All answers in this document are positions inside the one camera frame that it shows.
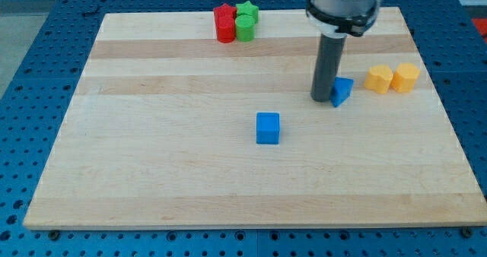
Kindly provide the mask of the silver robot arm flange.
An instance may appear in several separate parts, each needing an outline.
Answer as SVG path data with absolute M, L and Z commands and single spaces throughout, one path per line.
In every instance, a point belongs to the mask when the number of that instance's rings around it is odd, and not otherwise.
M 377 20 L 382 0 L 307 0 L 306 15 L 324 35 L 333 39 L 360 37 Z

